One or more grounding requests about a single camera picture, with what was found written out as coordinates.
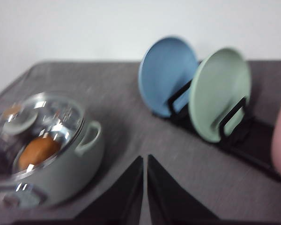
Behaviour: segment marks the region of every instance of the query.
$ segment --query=glass lid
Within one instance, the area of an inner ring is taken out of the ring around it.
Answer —
[[[0,116],[0,177],[51,163],[79,133],[84,110],[72,99],[40,93]]]

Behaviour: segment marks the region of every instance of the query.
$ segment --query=table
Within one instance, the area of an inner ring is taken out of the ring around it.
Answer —
[[[274,124],[281,106],[281,61],[250,61],[250,107]],[[64,91],[104,127],[106,153],[95,178],[74,198],[47,209],[0,209],[0,224],[16,219],[73,218],[141,155],[163,167],[223,219],[281,222],[281,184],[243,161],[152,115],[138,91],[138,62],[41,62],[0,94],[0,113],[42,91]],[[151,224],[146,173],[141,225]]]

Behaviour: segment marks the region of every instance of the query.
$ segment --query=bread roll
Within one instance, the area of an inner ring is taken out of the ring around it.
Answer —
[[[19,158],[19,167],[26,170],[29,164],[38,165],[60,149],[60,144],[50,136],[32,140]]]

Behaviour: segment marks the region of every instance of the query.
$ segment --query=pot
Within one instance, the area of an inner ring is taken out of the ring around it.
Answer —
[[[22,168],[28,145],[31,157],[43,151],[45,145],[32,145],[42,138],[50,138],[58,150]],[[76,101],[49,92],[31,96],[0,117],[0,204],[27,208],[59,203],[89,183],[103,154],[100,123]]]

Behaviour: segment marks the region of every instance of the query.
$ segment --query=green plate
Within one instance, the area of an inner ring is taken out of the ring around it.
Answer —
[[[221,120],[243,97],[249,102],[248,64],[236,50],[220,49],[199,65],[190,90],[188,111],[194,128],[206,141],[219,142]],[[238,110],[224,127],[226,135],[232,133],[243,116],[243,110]]]

